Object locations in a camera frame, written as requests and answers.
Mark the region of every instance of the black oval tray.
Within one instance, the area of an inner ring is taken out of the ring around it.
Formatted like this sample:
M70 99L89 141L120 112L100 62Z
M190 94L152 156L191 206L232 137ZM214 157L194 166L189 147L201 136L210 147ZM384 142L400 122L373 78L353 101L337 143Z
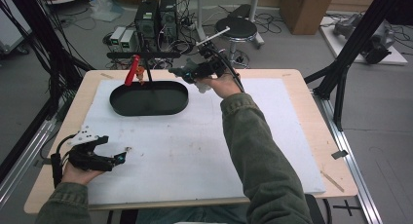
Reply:
M188 105L188 90L174 81L133 82L116 88L110 104L122 116L172 115Z

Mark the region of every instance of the human arm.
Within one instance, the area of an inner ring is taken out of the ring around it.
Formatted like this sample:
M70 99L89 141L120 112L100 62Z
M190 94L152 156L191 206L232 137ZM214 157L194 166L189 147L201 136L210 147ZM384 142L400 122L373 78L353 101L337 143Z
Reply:
M67 163L61 183L40 209L36 223L92 223L86 185L100 174L102 171L84 171Z
M263 113L231 76L204 79L223 97L224 135L250 199L248 223L312 223L301 182L274 142Z

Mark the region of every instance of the concrete floor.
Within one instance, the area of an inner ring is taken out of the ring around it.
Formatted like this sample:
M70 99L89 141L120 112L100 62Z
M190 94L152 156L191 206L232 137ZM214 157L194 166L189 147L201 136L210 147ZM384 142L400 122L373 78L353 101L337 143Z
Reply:
M78 13L88 8L84 1L67 4L60 14ZM219 8L205 10L210 16ZM64 29L68 40L85 60L97 69L107 69L110 59L102 38L117 25L128 25L135 10L126 10L112 22L94 21L91 11L77 15L76 24ZM276 9L258 9L257 13L278 16ZM216 14L217 18L225 14ZM262 33L265 45L256 50L253 45L240 44L238 49L248 54L252 68L294 68L303 77L329 65L333 53L318 32L314 36L294 36L283 22L276 22L280 33ZM405 28L413 36L413 30ZM206 34L213 33L206 27ZM226 41L214 41L219 48L228 48ZM399 52L412 54L412 49L398 43ZM378 208L383 223L413 223L413 57L405 56L407 65L367 65L354 63L348 74L343 108L343 128L357 159L367 187ZM174 61L183 65L186 56ZM315 88L319 81L309 84ZM41 68L33 53L28 56L11 54L0 60L0 162L4 160L34 116L48 98L48 74ZM331 101L334 103L335 92ZM35 216L23 211L25 200L40 171L31 167L18 187L0 210L1 223L33 223ZM359 206L356 198L346 199L351 206ZM329 199L333 223L366 223L360 210L334 208L345 205L344 199ZM325 213L325 206L319 201ZM105 223L108 211L92 212L94 223ZM113 223L119 222L120 211L115 211Z

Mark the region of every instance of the olive jacket sleeve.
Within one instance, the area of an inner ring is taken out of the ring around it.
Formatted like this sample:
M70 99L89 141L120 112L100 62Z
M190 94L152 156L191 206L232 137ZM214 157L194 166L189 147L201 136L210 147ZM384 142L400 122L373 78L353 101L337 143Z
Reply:
M77 183L59 183L40 209L35 223L91 224L88 187Z
M250 199L248 223L312 223L301 181L246 93L221 102L231 159Z

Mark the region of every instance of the red handle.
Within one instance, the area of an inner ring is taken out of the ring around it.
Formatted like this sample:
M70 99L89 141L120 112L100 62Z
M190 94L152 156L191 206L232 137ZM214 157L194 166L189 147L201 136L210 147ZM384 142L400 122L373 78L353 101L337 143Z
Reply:
M131 64L131 70L127 75L127 79L125 80L125 85L126 86L131 85L131 82L133 81L133 77L136 74L136 68L139 65L140 57L139 56L133 56L133 57L134 57L134 59L133 59L133 63Z

